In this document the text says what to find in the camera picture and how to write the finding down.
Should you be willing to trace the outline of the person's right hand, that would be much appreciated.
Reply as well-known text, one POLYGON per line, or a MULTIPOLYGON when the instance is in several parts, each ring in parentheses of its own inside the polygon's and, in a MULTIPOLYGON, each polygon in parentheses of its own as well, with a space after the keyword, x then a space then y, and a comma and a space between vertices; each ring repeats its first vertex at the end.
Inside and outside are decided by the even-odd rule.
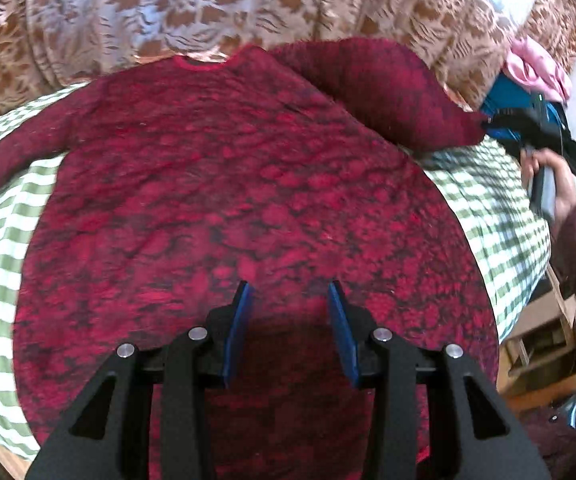
POLYGON ((550 150, 523 150, 520 153, 521 181, 529 192, 534 189, 534 178, 538 171, 546 168, 554 176, 554 214, 548 222, 550 235, 556 238, 568 215, 576 208, 576 179, 566 160, 550 150))

